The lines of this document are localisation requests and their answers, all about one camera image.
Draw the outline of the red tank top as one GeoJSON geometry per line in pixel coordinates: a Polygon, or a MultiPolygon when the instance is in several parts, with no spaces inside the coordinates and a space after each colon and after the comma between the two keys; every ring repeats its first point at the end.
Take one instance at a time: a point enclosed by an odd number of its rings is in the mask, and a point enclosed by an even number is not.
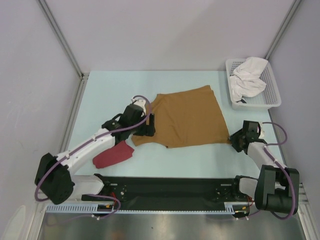
{"type": "Polygon", "coordinates": [[[95,156],[92,163],[97,169],[103,169],[128,160],[133,156],[134,151],[125,141],[121,141],[95,156]]]}

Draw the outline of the tan tank top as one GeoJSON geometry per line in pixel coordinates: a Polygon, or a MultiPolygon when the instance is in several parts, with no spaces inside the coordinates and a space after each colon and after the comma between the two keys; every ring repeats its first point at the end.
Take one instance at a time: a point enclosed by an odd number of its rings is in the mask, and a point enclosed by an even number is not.
{"type": "Polygon", "coordinates": [[[151,103],[153,136],[132,136],[135,146],[157,143],[167,148],[229,144],[229,131],[209,85],[162,94],[151,103]]]}

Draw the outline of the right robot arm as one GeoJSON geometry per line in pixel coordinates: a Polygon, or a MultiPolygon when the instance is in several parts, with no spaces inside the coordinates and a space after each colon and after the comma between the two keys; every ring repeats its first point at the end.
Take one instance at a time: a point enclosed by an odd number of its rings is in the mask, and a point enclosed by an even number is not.
{"type": "Polygon", "coordinates": [[[270,212],[279,220],[287,220],[299,208],[300,173],[287,167],[270,152],[270,146],[281,146],[288,140],[285,129],[274,122],[244,120],[242,128],[228,137],[231,146],[244,152],[259,168],[254,190],[254,203],[258,210],[270,212]],[[263,125],[278,127],[283,135],[282,142],[268,143],[264,137],[263,125]]]}

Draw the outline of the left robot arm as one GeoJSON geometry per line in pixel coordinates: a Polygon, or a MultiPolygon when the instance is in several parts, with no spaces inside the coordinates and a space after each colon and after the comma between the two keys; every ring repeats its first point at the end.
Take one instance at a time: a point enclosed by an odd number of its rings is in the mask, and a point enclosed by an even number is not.
{"type": "Polygon", "coordinates": [[[154,133],[151,105],[129,104],[123,113],[106,121],[96,133],[75,148],[57,155],[47,153],[41,157],[34,180],[35,200],[50,200],[55,205],[62,204],[71,197],[80,197],[85,201],[113,201],[111,188],[100,176],[75,179],[75,173],[86,162],[125,141],[130,135],[153,136],[154,133]]]}

